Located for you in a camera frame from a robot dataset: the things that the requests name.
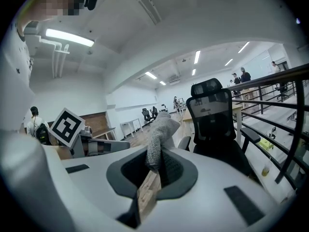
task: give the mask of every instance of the metal railing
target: metal railing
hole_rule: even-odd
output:
[[[298,156],[295,155],[297,146],[299,144],[300,139],[303,139],[305,142],[309,142],[309,136],[306,133],[302,132],[303,129],[303,123],[304,123],[304,116],[305,112],[309,112],[309,106],[305,105],[305,97],[304,97],[304,87],[306,87],[309,82],[309,64],[302,65],[293,69],[289,69],[283,72],[279,72],[276,74],[268,75],[262,78],[258,78],[255,80],[251,80],[249,82],[241,83],[235,86],[228,87],[231,91],[238,92],[237,95],[234,96],[234,98],[240,98],[243,94],[239,93],[240,90],[249,89],[255,87],[256,89],[250,90],[249,92],[246,92],[245,94],[253,93],[258,91],[258,96],[255,96],[248,100],[241,100],[241,99],[233,99],[232,102],[237,102],[237,104],[241,103],[251,103],[254,104],[253,106],[249,106],[247,108],[242,109],[242,118],[249,116],[254,119],[258,119],[260,121],[263,121],[265,123],[268,123],[270,125],[276,126],[277,128],[280,128],[284,131],[289,132],[293,135],[293,140],[290,149],[287,149],[285,146],[274,140],[272,137],[267,136],[264,134],[264,132],[261,132],[246,123],[242,121],[242,125],[252,129],[257,134],[259,134],[261,137],[268,140],[270,143],[272,143],[274,146],[276,146],[279,150],[284,152],[287,155],[287,158],[283,165],[281,165],[271,154],[269,154],[266,150],[264,150],[259,144],[254,144],[265,156],[267,156],[272,163],[279,169],[279,175],[276,177],[275,181],[276,183],[280,183],[282,178],[285,176],[286,179],[289,181],[293,189],[296,189],[296,183],[293,180],[293,178],[287,173],[287,170],[291,164],[292,161],[294,161],[296,164],[301,167],[305,173],[309,174],[309,166]],[[270,86],[273,86],[275,84],[281,84],[280,90],[282,91],[284,87],[287,87],[287,90],[284,90],[279,95],[273,96],[270,99],[263,100],[263,97],[265,95],[271,94],[276,90],[273,90],[271,92],[267,92],[265,94],[262,94],[262,89],[267,88]],[[296,94],[296,101],[297,103],[287,103],[284,102],[283,95],[284,93],[287,93],[288,91],[293,91],[292,94],[288,96],[293,96]],[[270,101],[276,97],[281,97],[280,101]],[[260,109],[257,111],[250,113],[246,113],[245,110],[259,106]],[[296,109],[297,110],[297,120],[296,120],[296,126],[295,128],[291,128],[288,126],[285,126],[281,123],[278,123],[276,121],[272,121],[270,119],[267,119],[262,116],[256,116],[255,113],[260,112],[261,114],[264,113],[264,110],[271,106],[277,106],[277,107],[285,107],[290,109]]]

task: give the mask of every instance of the ceiling light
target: ceiling light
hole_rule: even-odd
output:
[[[86,46],[92,47],[94,44],[94,41],[83,38],[81,36],[78,35],[74,35],[71,33],[66,33],[66,32],[62,32],[62,31],[58,31],[58,30],[54,30],[54,29],[47,29],[46,30],[46,36],[47,37],[54,37],[54,38],[58,38],[58,39],[63,39],[63,40],[67,40],[67,41],[72,41],[72,42],[76,42],[79,44],[84,44]]]
[[[200,53],[201,53],[201,51],[197,51],[197,52],[195,53],[194,64],[197,64],[198,59],[199,59],[199,54],[200,54]]]
[[[225,64],[225,66],[228,65],[228,64],[229,64],[230,62],[232,62],[232,61],[233,61],[233,59],[231,59],[229,62],[227,62],[227,63]]]
[[[156,76],[152,75],[150,72],[145,73],[147,76],[150,76],[152,79],[156,79]]]
[[[243,51],[243,49],[245,49],[245,47],[248,45],[250,43],[250,41],[249,42],[247,42],[240,50],[239,50],[239,52],[238,53],[241,53],[242,51]]]

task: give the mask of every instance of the gray cloth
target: gray cloth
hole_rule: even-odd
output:
[[[161,166],[161,146],[174,146],[172,135],[180,124],[173,120],[169,113],[160,112],[152,123],[145,164],[157,173]]]

